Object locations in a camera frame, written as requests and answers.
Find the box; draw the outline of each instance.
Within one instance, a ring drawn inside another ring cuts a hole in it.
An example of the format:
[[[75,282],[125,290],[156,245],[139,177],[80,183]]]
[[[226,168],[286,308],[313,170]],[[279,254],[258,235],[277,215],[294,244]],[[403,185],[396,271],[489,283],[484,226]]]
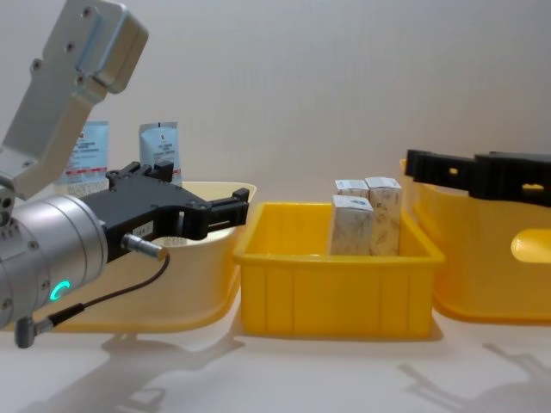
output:
[[[333,195],[329,254],[368,256],[374,213],[369,201],[359,196]]]
[[[339,179],[335,181],[337,195],[369,197],[368,184],[363,179]]]
[[[399,249],[399,222],[402,187],[392,178],[367,178],[369,202],[375,211],[371,254],[396,256]]]
[[[424,338],[442,253],[402,215],[399,256],[328,256],[331,204],[263,203],[235,249],[245,331]]]

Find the silver cylindrical joint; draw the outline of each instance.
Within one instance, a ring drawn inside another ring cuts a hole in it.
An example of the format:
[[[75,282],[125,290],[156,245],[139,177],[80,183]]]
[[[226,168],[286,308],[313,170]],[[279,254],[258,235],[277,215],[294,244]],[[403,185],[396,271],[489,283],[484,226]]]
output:
[[[0,228],[0,328],[93,281],[107,256],[99,219],[77,198],[15,208]]]

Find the black bracket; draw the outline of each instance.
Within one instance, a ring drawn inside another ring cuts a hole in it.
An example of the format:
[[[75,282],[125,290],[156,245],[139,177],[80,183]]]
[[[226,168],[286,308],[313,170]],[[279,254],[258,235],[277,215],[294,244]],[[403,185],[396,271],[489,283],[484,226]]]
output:
[[[472,159],[409,150],[406,175],[482,200],[551,207],[551,155],[489,152]]]
[[[244,225],[249,209],[249,190],[206,201],[171,184],[172,163],[141,165],[130,163],[106,174],[109,189],[90,194],[82,201],[104,223],[108,240],[108,262],[127,251],[121,240],[133,233],[148,241],[158,237],[200,240],[211,231]]]

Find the white table surface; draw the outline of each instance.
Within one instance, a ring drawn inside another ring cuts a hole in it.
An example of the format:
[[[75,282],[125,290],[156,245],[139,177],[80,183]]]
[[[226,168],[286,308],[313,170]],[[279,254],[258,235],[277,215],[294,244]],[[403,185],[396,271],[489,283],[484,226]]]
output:
[[[170,335],[1,333],[0,412],[551,411],[551,328],[435,313],[432,342],[275,340],[240,333],[238,307]]]

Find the white box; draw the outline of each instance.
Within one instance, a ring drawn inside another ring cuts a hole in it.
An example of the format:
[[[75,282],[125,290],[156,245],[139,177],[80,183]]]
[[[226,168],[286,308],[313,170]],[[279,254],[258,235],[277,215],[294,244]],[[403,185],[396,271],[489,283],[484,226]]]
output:
[[[369,197],[368,184],[363,179],[339,179],[335,181],[337,195]]]
[[[373,208],[365,198],[333,195],[329,254],[369,255],[373,221]]]
[[[369,202],[375,211],[371,254],[397,256],[402,187],[392,178],[367,178],[366,182],[369,186]]]

